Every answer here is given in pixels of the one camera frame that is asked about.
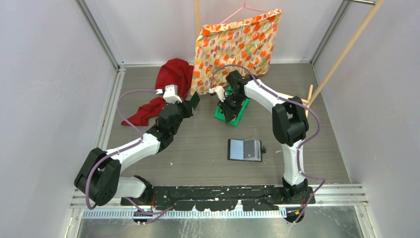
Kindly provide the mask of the green plastic bin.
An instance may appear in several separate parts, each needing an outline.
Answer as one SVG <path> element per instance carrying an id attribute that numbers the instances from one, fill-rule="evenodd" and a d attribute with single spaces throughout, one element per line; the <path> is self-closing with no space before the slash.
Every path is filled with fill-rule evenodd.
<path id="1" fill-rule="evenodd" d="M 245 95 L 244 88 L 229 86 L 225 90 L 222 86 L 216 86 L 211 91 L 219 98 L 214 116 L 232 126 L 237 126 L 250 103 L 250 99 Z"/>

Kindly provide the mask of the black card holder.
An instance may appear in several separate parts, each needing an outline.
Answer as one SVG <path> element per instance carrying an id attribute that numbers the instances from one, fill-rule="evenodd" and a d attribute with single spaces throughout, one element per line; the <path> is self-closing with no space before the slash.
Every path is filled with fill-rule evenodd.
<path id="1" fill-rule="evenodd" d="M 266 147 L 256 139 L 228 139 L 227 160 L 243 162 L 261 162 Z"/>

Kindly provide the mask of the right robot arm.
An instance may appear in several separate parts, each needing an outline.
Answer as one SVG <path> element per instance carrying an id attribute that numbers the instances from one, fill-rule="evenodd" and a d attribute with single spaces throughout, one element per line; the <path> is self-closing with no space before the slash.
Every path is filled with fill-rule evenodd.
<path id="1" fill-rule="evenodd" d="M 282 178 L 283 198 L 288 203 L 304 200 L 309 191 L 308 180 L 304 176 L 303 147 L 309 123 L 299 97 L 286 97 L 275 92 L 253 74 L 242 76 L 239 71 L 230 72 L 226 80 L 232 91 L 227 93 L 222 86 L 210 89 L 219 98 L 225 120 L 230 122 L 238 117 L 242 103 L 252 99 L 271 113 L 272 132 L 281 144 L 284 159 Z"/>

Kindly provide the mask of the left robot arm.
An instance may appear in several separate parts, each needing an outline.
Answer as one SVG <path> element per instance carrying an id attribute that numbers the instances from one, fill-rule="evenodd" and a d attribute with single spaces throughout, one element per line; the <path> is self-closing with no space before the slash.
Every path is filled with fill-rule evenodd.
<path id="1" fill-rule="evenodd" d="M 74 186 L 97 206 L 106 205 L 113 198 L 130 198 L 147 205 L 154 195 L 151 183 L 141 176 L 127 178 L 120 174 L 137 161 L 166 149 L 182 121 L 193 116 L 199 101 L 199 95 L 194 93 L 188 101 L 166 103 L 155 124 L 140 138 L 108 151 L 99 147 L 92 149 Z"/>

